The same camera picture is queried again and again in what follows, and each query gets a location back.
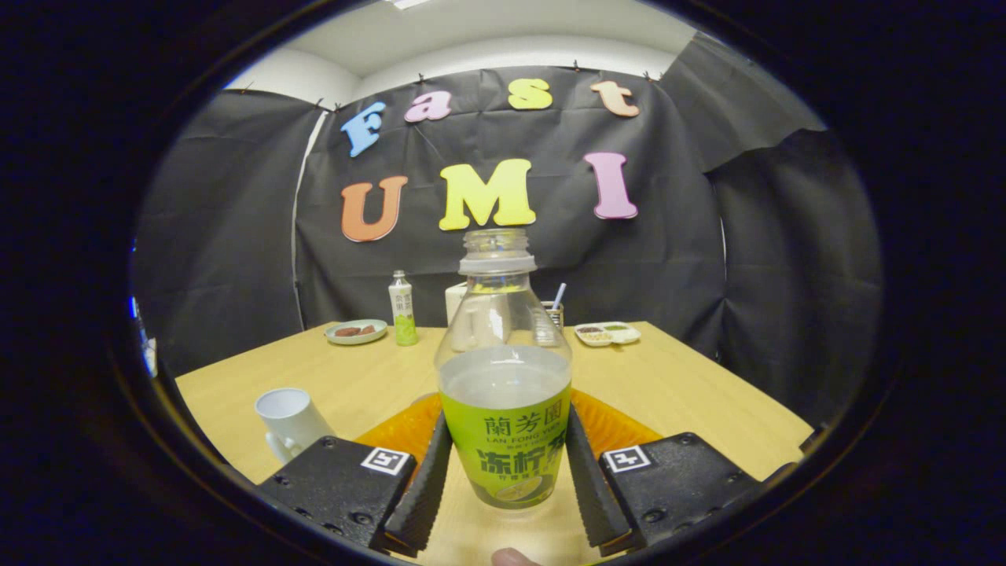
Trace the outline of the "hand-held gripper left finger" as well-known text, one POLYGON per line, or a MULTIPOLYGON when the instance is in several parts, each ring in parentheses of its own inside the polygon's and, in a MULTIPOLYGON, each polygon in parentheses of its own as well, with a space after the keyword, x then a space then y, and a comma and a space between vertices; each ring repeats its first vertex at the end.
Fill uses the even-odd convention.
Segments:
POLYGON ((324 436, 259 485, 274 508, 382 554, 427 548, 452 438, 431 393, 356 440, 324 436))

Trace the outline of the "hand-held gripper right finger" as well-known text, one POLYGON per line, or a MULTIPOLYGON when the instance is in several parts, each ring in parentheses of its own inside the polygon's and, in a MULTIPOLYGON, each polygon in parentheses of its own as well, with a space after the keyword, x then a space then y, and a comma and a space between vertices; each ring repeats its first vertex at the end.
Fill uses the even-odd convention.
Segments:
POLYGON ((662 437, 574 391, 565 447, 589 544, 607 557, 680 538, 762 483, 693 432, 662 437))

